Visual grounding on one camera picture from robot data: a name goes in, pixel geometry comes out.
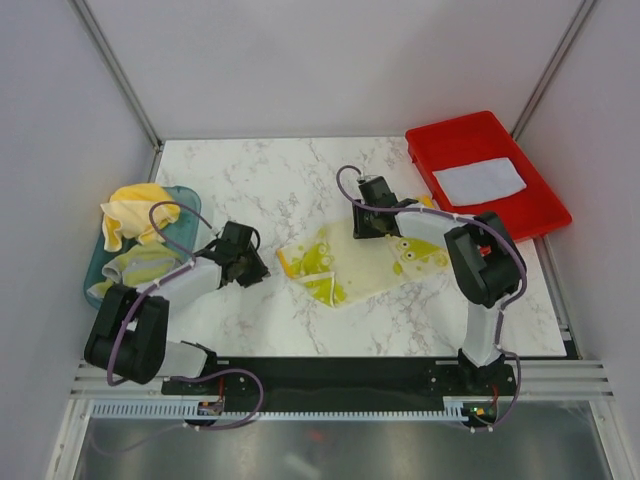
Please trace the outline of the green frog pattern towel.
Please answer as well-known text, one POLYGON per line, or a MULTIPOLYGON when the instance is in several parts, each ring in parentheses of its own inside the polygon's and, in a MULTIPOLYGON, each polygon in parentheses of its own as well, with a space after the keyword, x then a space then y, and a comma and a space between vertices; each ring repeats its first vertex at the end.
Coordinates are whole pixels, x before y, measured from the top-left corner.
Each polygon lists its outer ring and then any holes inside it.
POLYGON ((286 276, 317 302, 338 308, 364 301, 449 266, 446 251, 415 238, 355 239, 350 219, 277 251, 286 276))

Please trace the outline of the light blue towel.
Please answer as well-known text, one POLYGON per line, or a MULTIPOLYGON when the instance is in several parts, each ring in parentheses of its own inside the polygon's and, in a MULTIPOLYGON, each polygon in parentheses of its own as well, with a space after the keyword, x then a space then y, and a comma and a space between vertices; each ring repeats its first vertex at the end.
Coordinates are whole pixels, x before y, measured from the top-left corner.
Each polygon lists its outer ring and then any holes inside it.
POLYGON ((504 199, 527 187, 507 157, 435 171, 434 177, 453 206, 479 205, 504 199))

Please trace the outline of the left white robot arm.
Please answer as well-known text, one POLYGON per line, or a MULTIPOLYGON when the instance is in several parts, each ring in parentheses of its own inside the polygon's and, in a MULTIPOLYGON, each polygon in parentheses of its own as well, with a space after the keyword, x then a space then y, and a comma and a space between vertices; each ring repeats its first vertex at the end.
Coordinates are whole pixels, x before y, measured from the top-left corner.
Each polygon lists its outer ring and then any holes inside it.
POLYGON ((140 287, 109 287, 85 345, 84 360, 103 369, 110 386, 148 383, 167 357, 173 313, 229 284, 248 288, 269 276, 260 246, 255 228, 229 221, 181 266, 140 287))

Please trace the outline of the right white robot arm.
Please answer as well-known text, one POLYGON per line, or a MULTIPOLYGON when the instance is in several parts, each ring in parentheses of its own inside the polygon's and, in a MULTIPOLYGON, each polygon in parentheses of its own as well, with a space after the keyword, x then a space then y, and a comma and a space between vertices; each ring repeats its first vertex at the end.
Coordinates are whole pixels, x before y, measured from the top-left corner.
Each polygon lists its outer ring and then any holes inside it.
POLYGON ((468 301, 467 327, 458 385, 480 394, 493 383, 489 365, 502 355, 499 335, 504 309, 526 287, 526 264, 495 212, 457 216, 417 200, 399 200, 382 176, 357 179, 361 197, 352 201, 356 239, 391 236, 401 258, 417 263, 429 246, 445 252, 460 292, 468 301))

